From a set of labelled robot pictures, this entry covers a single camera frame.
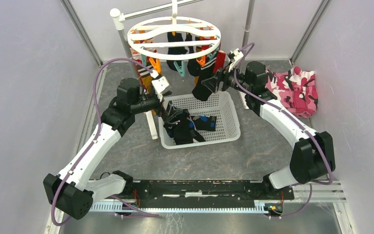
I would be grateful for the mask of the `black sock blue accents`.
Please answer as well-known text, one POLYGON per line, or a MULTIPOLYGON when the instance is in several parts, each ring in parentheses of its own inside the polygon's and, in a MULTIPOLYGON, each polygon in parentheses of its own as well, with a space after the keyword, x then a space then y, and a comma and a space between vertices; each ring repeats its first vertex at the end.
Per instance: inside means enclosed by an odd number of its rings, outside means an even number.
POLYGON ((191 116, 189 128, 201 131, 216 131, 216 116, 191 116))

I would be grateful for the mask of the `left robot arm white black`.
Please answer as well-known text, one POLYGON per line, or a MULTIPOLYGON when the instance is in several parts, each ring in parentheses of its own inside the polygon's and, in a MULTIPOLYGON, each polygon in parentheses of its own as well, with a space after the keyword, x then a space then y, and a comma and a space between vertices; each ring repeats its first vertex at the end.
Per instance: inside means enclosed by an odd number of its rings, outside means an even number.
POLYGON ((164 76, 154 78, 151 84, 150 93, 145 94, 139 80, 121 80, 92 137, 57 175, 48 174, 44 178, 43 186, 52 209, 79 220, 104 198, 119 195, 125 199, 133 194, 129 175, 112 173, 93 181, 90 177, 109 149, 134 124, 137 114, 148 111, 161 114, 163 94, 170 90, 170 84, 164 76))

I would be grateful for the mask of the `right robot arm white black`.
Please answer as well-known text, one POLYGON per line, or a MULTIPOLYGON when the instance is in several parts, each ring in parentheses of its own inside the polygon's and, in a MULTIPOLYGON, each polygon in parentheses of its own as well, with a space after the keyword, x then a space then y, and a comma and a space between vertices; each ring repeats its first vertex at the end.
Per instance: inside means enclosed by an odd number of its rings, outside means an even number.
POLYGON ((318 178, 324 175, 332 183, 336 169, 332 136, 306 126, 282 105, 279 97, 266 88, 266 84, 277 80, 278 76, 264 64, 252 61, 244 73, 220 68, 200 82, 213 93, 229 87, 243 92, 248 108, 275 127, 292 146, 289 165, 263 178, 262 194, 268 199, 276 198, 287 186, 319 183, 318 178))

